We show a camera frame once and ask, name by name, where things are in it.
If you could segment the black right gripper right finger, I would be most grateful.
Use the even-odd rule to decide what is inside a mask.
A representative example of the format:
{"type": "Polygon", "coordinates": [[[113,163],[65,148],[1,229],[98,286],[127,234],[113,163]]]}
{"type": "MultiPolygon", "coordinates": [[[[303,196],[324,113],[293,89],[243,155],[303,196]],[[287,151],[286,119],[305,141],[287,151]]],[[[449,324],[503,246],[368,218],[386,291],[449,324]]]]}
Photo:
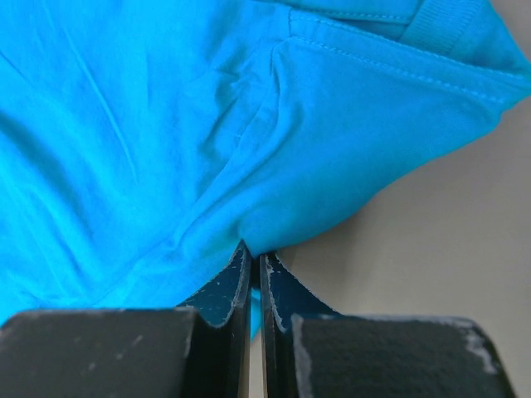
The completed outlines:
{"type": "Polygon", "coordinates": [[[268,397],[512,397],[497,350],[466,318],[334,311],[260,257],[268,397]]]}

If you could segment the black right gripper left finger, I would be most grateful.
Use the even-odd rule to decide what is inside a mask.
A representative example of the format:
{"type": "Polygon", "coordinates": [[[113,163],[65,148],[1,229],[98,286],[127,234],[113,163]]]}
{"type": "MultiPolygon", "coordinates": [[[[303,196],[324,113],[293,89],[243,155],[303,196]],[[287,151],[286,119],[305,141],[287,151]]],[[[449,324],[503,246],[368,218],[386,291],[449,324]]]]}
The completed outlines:
{"type": "Polygon", "coordinates": [[[34,310],[1,328],[4,397],[245,397],[252,258],[175,308],[34,310]]]}

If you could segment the turquoise t-shirt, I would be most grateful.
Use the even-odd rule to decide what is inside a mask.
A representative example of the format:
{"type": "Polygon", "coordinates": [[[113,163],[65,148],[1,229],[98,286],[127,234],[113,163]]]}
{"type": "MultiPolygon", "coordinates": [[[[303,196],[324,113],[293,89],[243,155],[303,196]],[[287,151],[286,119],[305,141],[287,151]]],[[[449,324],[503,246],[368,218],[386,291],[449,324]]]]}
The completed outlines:
{"type": "Polygon", "coordinates": [[[1,318],[181,303],[529,93],[488,1],[4,1],[1,318]]]}

